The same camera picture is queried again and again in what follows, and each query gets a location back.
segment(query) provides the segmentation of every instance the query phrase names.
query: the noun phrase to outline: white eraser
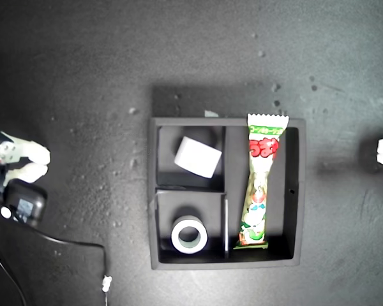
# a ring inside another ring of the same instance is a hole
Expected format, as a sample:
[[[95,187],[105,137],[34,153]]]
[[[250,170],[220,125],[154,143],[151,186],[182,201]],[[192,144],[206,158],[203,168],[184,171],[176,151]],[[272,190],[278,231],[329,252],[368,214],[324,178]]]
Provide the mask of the white eraser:
[[[183,137],[174,163],[201,177],[213,177],[222,152],[204,143]]]

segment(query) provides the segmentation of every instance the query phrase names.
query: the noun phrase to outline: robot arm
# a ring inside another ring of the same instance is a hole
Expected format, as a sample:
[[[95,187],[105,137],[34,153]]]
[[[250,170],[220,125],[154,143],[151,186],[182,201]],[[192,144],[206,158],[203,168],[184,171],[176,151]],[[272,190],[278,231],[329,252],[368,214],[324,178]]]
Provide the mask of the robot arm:
[[[36,142],[23,140],[0,131],[0,163],[15,164],[22,157],[28,158],[31,163],[20,169],[9,170],[4,186],[11,179],[33,183],[44,176],[48,170],[47,165],[50,163],[50,151]]]

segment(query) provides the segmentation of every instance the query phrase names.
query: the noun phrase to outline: dark floor surface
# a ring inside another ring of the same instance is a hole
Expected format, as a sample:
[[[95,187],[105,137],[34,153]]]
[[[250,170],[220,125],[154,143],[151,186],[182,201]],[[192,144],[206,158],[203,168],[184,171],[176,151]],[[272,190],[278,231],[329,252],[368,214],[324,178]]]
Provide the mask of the dark floor surface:
[[[151,271],[147,120],[204,110],[306,119],[299,266]],[[51,149],[41,229],[108,246],[111,306],[383,305],[383,1],[0,1],[0,129]],[[99,252],[0,250],[30,305],[103,305]]]

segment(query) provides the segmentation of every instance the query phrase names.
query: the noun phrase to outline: candy wrapper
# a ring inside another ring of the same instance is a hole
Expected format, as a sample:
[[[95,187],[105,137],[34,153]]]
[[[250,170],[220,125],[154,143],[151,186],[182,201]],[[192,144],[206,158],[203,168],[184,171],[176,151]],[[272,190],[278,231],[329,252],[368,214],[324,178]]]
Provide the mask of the candy wrapper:
[[[287,116],[248,114],[250,176],[235,249],[268,247],[265,240],[268,173],[288,120]]]

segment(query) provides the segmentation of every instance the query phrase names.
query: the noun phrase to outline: black cable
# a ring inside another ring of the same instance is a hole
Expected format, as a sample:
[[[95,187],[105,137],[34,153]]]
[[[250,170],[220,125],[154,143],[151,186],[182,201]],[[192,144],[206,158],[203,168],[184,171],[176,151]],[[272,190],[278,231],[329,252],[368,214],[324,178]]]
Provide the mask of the black cable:
[[[19,292],[22,306],[27,306],[27,300],[26,300],[26,297],[24,296],[23,290],[21,289],[19,282],[17,281],[16,277],[14,276],[13,272],[10,270],[8,265],[3,261],[2,256],[0,256],[0,267],[3,269],[5,274],[8,276],[8,278],[11,280],[11,282],[13,283],[13,285],[16,287],[17,291]]]
[[[77,245],[81,247],[95,247],[102,250],[103,253],[103,276],[108,275],[108,256],[107,256],[107,250],[104,245],[102,244],[94,244],[92,242],[78,242],[78,241],[71,241],[71,240],[63,240],[59,238],[52,237],[36,228],[33,228],[32,226],[28,224],[24,224],[23,220],[17,215],[17,213],[14,213],[13,216],[18,220],[18,224],[22,225],[23,228],[28,229],[29,231],[37,234],[38,236],[51,241],[55,242],[57,244],[63,244],[63,245]]]
[[[63,240],[63,239],[55,238],[55,237],[52,237],[48,234],[45,234],[44,232],[42,232],[36,228],[31,227],[28,224],[24,224],[23,220],[17,214],[13,214],[13,216],[16,218],[16,220],[18,220],[18,222],[17,222],[18,225],[22,226],[23,228],[37,234],[38,236],[40,236],[40,237],[42,237],[48,241],[55,242],[57,244],[63,244],[63,245],[77,245],[77,246],[81,246],[81,247],[95,247],[95,248],[101,249],[102,253],[103,253],[103,276],[106,277],[108,275],[107,250],[106,250],[105,246],[103,246],[102,244],[94,244],[91,242],[77,242],[77,241]],[[17,291],[19,292],[22,306],[27,306],[26,297],[23,293],[23,290],[21,289],[19,282],[17,281],[17,278],[14,276],[12,271],[8,268],[8,265],[3,261],[2,256],[0,257],[0,266],[3,269],[3,271],[5,272],[5,274],[8,276],[8,278],[11,280],[11,282],[14,284]]]
[[[17,282],[17,279],[14,276],[11,276],[12,275],[11,271],[9,270],[7,271],[7,268],[5,268],[2,263],[0,263],[0,266],[1,268],[3,268],[3,271],[5,272],[5,274],[8,276],[8,278],[11,280],[11,282],[14,284],[17,291],[19,292],[21,304],[23,306],[27,306],[26,297],[24,296],[23,290],[21,289],[19,282]]]

